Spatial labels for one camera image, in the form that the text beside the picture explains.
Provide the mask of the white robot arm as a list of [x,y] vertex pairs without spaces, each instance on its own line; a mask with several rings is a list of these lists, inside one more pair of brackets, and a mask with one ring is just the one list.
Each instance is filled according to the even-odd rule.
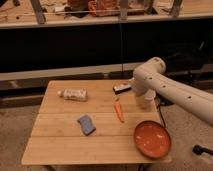
[[213,94],[164,76],[166,64],[160,57],[153,57],[136,67],[130,81],[137,96],[148,90],[179,105],[213,127]]

